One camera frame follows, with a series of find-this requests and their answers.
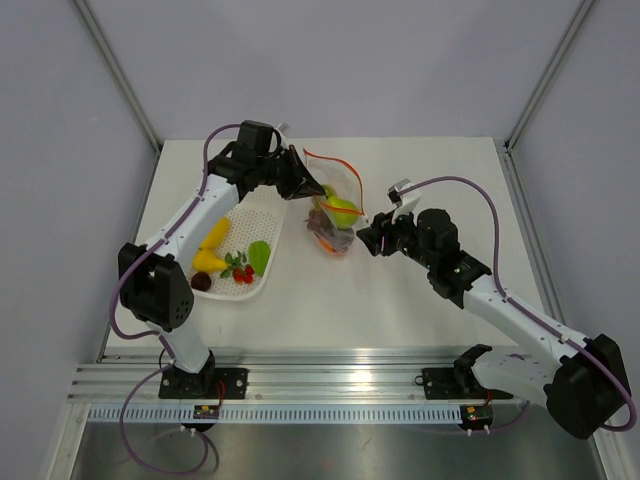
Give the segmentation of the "purple grape bunch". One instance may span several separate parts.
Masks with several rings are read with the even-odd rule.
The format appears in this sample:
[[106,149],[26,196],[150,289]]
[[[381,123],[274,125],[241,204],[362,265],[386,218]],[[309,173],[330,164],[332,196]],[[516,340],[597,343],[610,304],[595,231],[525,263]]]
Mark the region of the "purple grape bunch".
[[349,250],[355,239],[355,231],[353,228],[345,230],[336,228],[328,215],[322,210],[312,209],[309,211],[306,228],[313,233],[315,238],[322,237],[335,249],[343,250],[345,253]]

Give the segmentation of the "orange green mango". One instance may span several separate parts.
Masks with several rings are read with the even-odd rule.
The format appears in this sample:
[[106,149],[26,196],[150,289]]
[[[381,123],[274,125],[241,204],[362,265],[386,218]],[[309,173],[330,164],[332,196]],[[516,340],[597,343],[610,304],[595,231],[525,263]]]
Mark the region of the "orange green mango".
[[335,189],[333,187],[331,187],[330,185],[323,184],[322,187],[324,189],[324,198],[325,199],[330,199],[330,198],[335,197],[337,195]]

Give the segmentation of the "clear zip top bag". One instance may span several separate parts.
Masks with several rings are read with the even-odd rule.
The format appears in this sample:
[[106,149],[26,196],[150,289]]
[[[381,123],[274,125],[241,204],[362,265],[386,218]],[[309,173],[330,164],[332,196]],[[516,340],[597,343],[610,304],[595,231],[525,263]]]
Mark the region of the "clear zip top bag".
[[361,176],[343,159],[303,152],[307,169],[323,188],[322,195],[311,198],[306,229],[328,255],[342,257],[368,224]]

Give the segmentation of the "orange fruit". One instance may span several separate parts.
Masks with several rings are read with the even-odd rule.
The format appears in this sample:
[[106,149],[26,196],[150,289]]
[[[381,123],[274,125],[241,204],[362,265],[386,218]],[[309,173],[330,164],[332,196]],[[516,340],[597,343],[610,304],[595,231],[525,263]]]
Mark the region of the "orange fruit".
[[324,238],[322,237],[317,237],[316,238],[318,244],[329,254],[329,255],[333,255],[333,256],[340,256],[340,255],[344,255],[345,251],[343,250],[339,250],[339,249],[335,249],[328,241],[326,241]]

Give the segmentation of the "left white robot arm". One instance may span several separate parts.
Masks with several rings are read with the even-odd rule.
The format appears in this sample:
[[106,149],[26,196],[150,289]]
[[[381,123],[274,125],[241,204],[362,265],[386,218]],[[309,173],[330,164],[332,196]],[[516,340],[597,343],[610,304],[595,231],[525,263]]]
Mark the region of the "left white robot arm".
[[202,150],[201,181],[195,192],[155,235],[141,245],[125,244],[117,257],[119,280],[110,298],[113,333],[127,339],[116,309],[130,311],[146,325],[134,339],[155,337],[169,367],[195,398],[215,388],[215,357],[202,342],[190,315],[194,294],[186,278],[201,242],[227,213],[259,186],[274,187],[284,200],[323,193],[296,148],[276,127],[245,120],[220,153]]

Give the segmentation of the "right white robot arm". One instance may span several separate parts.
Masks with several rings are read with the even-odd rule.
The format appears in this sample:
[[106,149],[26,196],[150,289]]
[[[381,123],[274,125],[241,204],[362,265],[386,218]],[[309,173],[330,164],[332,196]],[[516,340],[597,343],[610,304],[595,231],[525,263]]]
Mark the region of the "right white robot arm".
[[[380,213],[357,236],[374,256],[401,253],[424,267],[440,297],[522,348],[520,354],[501,354],[484,344],[469,348],[456,358],[450,376],[460,393],[499,391],[543,406],[579,439],[600,428],[624,432],[635,426],[637,407],[617,343],[604,334],[588,338],[500,288],[496,274],[461,249],[446,211]],[[622,408],[629,419],[615,427],[609,421]]]

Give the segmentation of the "green apple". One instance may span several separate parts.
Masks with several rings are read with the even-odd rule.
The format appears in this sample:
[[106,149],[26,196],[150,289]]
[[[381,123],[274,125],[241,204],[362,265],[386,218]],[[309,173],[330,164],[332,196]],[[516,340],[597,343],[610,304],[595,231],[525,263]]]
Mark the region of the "green apple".
[[337,196],[326,200],[325,210],[333,225],[341,230],[351,228],[361,217],[355,204]]

